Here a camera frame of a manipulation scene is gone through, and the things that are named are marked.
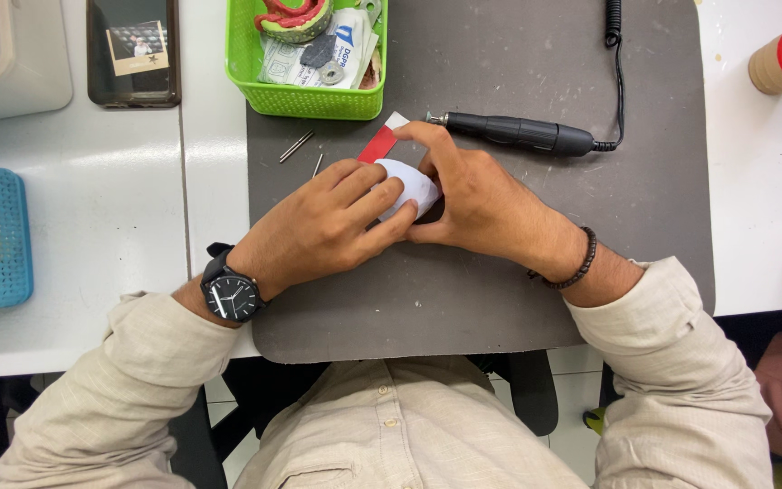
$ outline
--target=white floor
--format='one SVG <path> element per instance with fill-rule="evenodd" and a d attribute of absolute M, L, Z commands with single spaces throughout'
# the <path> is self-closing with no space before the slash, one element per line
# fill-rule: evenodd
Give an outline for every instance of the white floor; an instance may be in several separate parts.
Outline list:
<path fill-rule="evenodd" d="M 548 360 L 551 363 L 554 388 L 557 392 L 559 420 L 553 433 L 541 437 L 541 440 L 581 476 L 586 484 L 592 485 L 593 461 L 600 437 L 584 426 L 581 422 L 581 414 L 599 404 L 602 358 L 590 345 L 581 345 L 549 350 Z M 32 384 L 41 391 L 60 375 L 61 373 L 37 374 L 32 378 Z M 495 374 L 490 378 L 497 397 L 506 407 L 514 411 L 508 382 Z M 210 423 L 215 425 L 231 412 L 237 403 L 234 402 L 234 396 L 231 395 L 221 377 L 212 379 L 204 384 L 204 387 L 207 393 Z M 9 432 L 12 432 L 15 417 L 15 412 L 11 412 L 8 416 Z M 253 431 L 223 463 L 229 487 L 234 485 L 246 462 L 256 451 L 258 451 L 258 439 L 255 439 L 255 431 Z"/>

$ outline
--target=watch face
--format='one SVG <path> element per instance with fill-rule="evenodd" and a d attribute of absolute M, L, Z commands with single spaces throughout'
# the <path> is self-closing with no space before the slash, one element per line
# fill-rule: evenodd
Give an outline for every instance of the watch face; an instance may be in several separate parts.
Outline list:
<path fill-rule="evenodd" d="M 241 277 L 220 277 L 207 284 L 207 305 L 216 316 L 243 321 L 255 312 L 255 285 Z"/>

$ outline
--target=photo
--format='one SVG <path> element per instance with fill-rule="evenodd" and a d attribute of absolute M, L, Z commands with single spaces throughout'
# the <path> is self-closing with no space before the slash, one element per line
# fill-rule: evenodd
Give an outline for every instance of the photo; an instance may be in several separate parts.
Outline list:
<path fill-rule="evenodd" d="M 110 58 L 119 77 L 168 68 L 167 32 L 160 21 L 107 30 Z"/>

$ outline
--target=black watch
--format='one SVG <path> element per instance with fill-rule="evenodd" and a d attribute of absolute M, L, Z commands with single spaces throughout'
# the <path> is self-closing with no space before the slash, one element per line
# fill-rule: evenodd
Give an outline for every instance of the black watch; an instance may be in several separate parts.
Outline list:
<path fill-rule="evenodd" d="M 267 307 L 253 278 L 231 270 L 226 264 L 230 244 L 213 243 L 207 252 L 213 257 L 201 277 L 201 291 L 210 311 L 229 321 L 245 323 Z"/>

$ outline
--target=gray mat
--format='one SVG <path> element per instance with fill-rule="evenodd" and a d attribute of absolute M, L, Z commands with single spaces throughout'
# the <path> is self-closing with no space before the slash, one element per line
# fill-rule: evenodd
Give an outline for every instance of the gray mat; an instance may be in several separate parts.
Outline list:
<path fill-rule="evenodd" d="M 369 123 L 248 111 L 252 222 L 310 179 L 319 153 L 357 156 L 392 111 L 458 110 L 550 120 L 614 136 L 614 51 L 600 0 L 395 0 L 385 109 Z M 677 256 L 713 310 L 705 100 L 690 0 L 626 0 L 626 139 L 614 153 L 547 158 L 455 136 L 505 168 L 606 245 L 637 260 Z M 313 137 L 277 163 L 308 129 Z M 418 165 L 424 150 L 389 157 Z M 395 244 L 353 272 L 305 283 L 253 321 L 277 362 L 533 350 L 583 343 L 560 295 L 522 267 L 465 250 Z"/>

